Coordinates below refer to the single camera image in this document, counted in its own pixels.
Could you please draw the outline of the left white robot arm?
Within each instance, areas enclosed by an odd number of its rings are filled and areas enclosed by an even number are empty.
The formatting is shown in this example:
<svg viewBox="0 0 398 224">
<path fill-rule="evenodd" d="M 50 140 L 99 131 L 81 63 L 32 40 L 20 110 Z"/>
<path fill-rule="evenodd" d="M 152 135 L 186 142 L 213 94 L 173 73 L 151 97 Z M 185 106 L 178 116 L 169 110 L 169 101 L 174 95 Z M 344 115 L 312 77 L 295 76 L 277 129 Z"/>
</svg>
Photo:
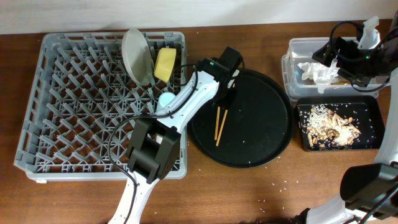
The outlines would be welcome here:
<svg viewBox="0 0 398 224">
<path fill-rule="evenodd" d="M 164 179 L 180 156 L 181 134 L 197 111 L 210 100 L 225 97 L 244 70 L 243 58 L 205 58 L 193 66 L 183 90 L 154 114 L 135 116 L 128 163 L 121 172 L 126 187 L 110 223 L 139 223 L 155 185 Z"/>
</svg>

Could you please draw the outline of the yellow bowl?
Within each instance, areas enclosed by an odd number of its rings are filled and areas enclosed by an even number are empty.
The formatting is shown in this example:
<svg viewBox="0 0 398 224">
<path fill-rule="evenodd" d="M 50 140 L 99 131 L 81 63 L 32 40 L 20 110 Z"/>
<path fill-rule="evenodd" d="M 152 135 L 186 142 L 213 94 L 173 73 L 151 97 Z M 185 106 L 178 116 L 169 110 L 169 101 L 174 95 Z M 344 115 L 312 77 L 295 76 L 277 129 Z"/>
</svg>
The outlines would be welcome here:
<svg viewBox="0 0 398 224">
<path fill-rule="evenodd" d="M 167 83 L 172 75 L 177 50 L 173 48 L 161 48 L 155 63 L 154 76 Z"/>
</svg>

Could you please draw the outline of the white paper napkin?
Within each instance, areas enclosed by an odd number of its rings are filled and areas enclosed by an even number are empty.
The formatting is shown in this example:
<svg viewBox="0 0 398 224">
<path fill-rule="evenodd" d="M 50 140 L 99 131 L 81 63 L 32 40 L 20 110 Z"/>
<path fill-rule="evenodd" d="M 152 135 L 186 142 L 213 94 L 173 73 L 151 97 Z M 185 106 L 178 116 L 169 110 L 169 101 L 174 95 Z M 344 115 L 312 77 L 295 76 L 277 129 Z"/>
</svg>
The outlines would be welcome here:
<svg viewBox="0 0 398 224">
<path fill-rule="evenodd" d="M 328 86 L 341 80 L 336 62 L 332 62 L 329 67 L 318 62 L 304 62 L 297 65 L 302 71 L 299 80 L 305 85 L 315 86 L 319 94 L 324 94 Z"/>
</svg>

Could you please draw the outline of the wooden chopstick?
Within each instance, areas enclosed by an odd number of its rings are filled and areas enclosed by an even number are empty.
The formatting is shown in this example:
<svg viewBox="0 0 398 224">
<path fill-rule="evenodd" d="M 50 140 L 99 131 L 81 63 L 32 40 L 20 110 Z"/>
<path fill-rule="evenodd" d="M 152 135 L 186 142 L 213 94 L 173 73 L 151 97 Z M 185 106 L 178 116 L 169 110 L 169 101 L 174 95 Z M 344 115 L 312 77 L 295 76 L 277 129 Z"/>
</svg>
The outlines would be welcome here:
<svg viewBox="0 0 398 224">
<path fill-rule="evenodd" d="M 215 140 L 215 141 L 218 139 L 218 128 L 219 128 L 219 120 L 220 120 L 220 110 L 221 110 L 221 108 L 218 106 L 218 107 L 217 107 L 217 112 L 216 112 L 216 122 L 215 122 L 215 136 L 214 136 L 214 140 Z"/>
<path fill-rule="evenodd" d="M 233 86 L 231 87 L 230 91 L 236 91 L 235 85 L 236 85 L 236 84 L 234 83 Z M 222 107 L 222 102 L 223 102 L 223 99 L 218 103 L 218 106 L 219 106 L 221 109 L 223 108 L 223 107 Z M 225 109 L 224 109 L 223 119 L 222 119 L 222 122 L 221 122 L 220 127 L 218 128 L 218 139 L 216 140 L 216 147 L 219 146 L 219 143 L 220 143 L 220 139 L 221 139 L 221 135 L 222 135 L 222 132 L 223 132 L 223 128 L 224 128 L 224 124 L 225 124 L 225 121 L 226 121 L 227 114 L 228 114 L 228 110 L 225 110 Z"/>
</svg>

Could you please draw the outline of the light blue plastic cup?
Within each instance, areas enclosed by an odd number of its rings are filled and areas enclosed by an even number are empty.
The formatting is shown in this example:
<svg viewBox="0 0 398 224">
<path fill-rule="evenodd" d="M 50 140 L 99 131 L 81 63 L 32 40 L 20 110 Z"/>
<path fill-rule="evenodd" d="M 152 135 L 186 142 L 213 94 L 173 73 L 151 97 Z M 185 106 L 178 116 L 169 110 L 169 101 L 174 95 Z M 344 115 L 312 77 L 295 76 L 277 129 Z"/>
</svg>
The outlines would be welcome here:
<svg viewBox="0 0 398 224">
<path fill-rule="evenodd" d="M 167 106 L 174 98 L 175 98 L 175 95 L 171 92 L 162 93 L 159 96 L 156 111 L 160 111 L 162 108 Z"/>
</svg>

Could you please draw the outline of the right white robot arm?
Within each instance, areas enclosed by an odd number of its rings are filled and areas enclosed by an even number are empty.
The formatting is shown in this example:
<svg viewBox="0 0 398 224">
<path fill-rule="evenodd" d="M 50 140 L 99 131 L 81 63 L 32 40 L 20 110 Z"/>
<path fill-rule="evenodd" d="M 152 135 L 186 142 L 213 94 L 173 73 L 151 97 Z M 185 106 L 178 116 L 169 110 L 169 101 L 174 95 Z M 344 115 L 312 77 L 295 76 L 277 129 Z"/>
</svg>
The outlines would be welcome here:
<svg viewBox="0 0 398 224">
<path fill-rule="evenodd" d="M 391 104 L 379 151 L 372 164 L 350 167 L 344 174 L 340 193 L 317 208 L 306 208 L 294 223 L 366 223 L 397 216 L 397 19 L 381 38 L 374 16 L 356 28 L 356 42 L 330 34 L 329 41 L 312 58 L 330 66 L 337 61 L 339 75 L 360 92 L 370 79 L 385 76 L 391 86 Z"/>
</svg>

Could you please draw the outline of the white ceramic plate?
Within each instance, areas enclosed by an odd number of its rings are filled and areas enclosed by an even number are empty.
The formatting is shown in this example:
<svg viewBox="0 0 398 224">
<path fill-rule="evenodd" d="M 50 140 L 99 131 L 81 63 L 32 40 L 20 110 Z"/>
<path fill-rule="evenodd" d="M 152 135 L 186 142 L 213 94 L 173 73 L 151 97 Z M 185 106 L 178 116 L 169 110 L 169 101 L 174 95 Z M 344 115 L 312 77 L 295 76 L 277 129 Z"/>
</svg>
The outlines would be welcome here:
<svg viewBox="0 0 398 224">
<path fill-rule="evenodd" d="M 154 72 L 154 62 L 146 38 L 138 29 L 128 30 L 122 40 L 122 58 L 130 78 L 146 86 Z"/>
</svg>

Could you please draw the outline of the golden brown food scraps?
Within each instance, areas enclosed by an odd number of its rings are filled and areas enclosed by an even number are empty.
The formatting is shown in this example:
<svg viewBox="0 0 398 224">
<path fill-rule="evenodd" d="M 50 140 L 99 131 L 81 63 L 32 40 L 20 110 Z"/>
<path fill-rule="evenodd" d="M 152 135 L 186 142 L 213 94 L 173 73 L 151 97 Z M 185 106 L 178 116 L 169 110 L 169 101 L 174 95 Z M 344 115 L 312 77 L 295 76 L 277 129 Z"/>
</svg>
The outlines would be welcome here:
<svg viewBox="0 0 398 224">
<path fill-rule="evenodd" d="M 311 151 L 350 149 L 362 135 L 352 117 L 341 117 L 326 105 L 312 105 L 298 114 L 304 143 Z"/>
</svg>

